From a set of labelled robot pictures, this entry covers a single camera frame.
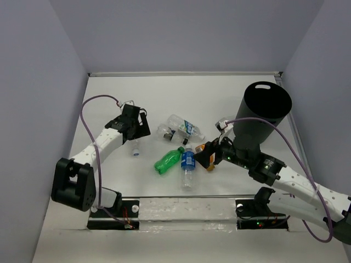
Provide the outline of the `clear bottle blue label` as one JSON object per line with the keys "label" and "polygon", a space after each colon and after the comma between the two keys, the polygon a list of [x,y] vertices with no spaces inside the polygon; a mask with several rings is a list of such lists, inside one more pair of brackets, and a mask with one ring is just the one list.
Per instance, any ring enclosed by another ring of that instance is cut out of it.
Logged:
{"label": "clear bottle blue label", "polygon": [[181,188],[184,191],[190,191],[193,188],[194,184],[194,175],[195,175],[195,159],[194,151],[191,145],[185,146],[185,151],[182,153],[180,160],[180,167],[182,169],[181,175]]}

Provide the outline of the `small clear bottle white cap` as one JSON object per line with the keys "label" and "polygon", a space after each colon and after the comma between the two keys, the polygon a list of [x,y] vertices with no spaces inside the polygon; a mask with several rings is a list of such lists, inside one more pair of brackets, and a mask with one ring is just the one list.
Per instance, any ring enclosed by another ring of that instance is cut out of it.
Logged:
{"label": "small clear bottle white cap", "polygon": [[135,139],[130,142],[131,155],[137,157],[140,155],[140,141]]}

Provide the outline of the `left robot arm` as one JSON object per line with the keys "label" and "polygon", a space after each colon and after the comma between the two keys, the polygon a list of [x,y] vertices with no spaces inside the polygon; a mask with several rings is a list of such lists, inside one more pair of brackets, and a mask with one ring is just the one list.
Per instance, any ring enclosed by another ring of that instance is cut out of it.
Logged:
{"label": "left robot arm", "polygon": [[99,209],[116,216],[122,207],[121,193],[102,187],[102,163],[127,141],[151,134],[146,110],[126,104],[122,113],[109,121],[97,138],[73,157],[61,158],[55,166],[51,199],[68,207]]}

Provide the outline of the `clear bottle black cap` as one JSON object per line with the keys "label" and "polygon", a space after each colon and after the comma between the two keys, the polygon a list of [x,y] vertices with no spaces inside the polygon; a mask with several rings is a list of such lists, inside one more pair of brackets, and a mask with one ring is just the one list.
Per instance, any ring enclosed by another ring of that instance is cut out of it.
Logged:
{"label": "clear bottle black cap", "polygon": [[189,142],[188,137],[183,135],[183,133],[163,123],[157,128],[157,136],[163,141],[168,141],[177,145],[186,145]]}

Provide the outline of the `orange juice bottle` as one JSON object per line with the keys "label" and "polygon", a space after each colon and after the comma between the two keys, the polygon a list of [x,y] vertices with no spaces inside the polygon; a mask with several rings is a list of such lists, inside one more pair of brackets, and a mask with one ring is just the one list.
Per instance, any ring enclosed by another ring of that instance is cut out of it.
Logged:
{"label": "orange juice bottle", "polygon": [[[205,144],[201,144],[195,147],[195,153],[200,153],[201,151],[203,151],[203,149],[205,148]],[[214,162],[214,155],[210,156],[210,164],[208,166],[208,168],[206,168],[207,171],[212,171],[215,166],[213,164]]]}

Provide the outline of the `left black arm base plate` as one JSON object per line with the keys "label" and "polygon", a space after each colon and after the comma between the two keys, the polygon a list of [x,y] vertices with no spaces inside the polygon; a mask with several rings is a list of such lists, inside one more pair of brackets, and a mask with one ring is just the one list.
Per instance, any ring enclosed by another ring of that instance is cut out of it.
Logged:
{"label": "left black arm base plate", "polygon": [[139,230],[140,201],[136,198],[123,198],[119,210],[114,208],[90,211],[87,228],[89,230]]}

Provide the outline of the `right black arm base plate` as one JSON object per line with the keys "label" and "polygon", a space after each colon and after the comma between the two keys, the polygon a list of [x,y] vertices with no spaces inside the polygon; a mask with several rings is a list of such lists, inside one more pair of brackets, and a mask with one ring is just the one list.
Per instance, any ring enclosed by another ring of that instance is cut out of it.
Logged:
{"label": "right black arm base plate", "polygon": [[238,230],[288,230],[287,216],[261,207],[253,199],[236,200]]}

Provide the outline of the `clear bottle green-blue label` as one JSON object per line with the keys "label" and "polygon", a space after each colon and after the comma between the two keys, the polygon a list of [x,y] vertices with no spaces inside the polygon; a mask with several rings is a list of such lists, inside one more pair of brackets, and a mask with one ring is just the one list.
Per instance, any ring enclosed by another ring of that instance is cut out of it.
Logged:
{"label": "clear bottle green-blue label", "polygon": [[205,139],[205,135],[201,133],[199,127],[177,115],[170,115],[167,119],[167,125],[190,142],[202,142]]}

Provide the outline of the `green plastic bottle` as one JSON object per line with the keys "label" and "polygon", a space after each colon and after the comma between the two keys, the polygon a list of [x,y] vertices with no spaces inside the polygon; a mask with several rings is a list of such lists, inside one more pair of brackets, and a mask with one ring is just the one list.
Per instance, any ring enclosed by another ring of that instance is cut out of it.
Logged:
{"label": "green plastic bottle", "polygon": [[176,165],[182,154],[184,153],[184,147],[178,147],[175,150],[170,150],[167,152],[160,160],[154,164],[154,169],[160,174],[166,173],[170,168]]}

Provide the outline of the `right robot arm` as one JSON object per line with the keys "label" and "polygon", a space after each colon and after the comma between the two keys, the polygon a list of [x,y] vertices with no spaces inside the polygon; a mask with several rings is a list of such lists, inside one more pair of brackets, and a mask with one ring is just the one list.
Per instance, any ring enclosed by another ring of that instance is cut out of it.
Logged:
{"label": "right robot arm", "polygon": [[248,138],[227,137],[207,142],[195,160],[204,168],[227,161],[247,169],[249,176],[264,184],[256,194],[253,210],[264,215],[271,211],[312,222],[344,244],[350,244],[350,196],[310,180],[283,161],[261,152],[259,144]]}

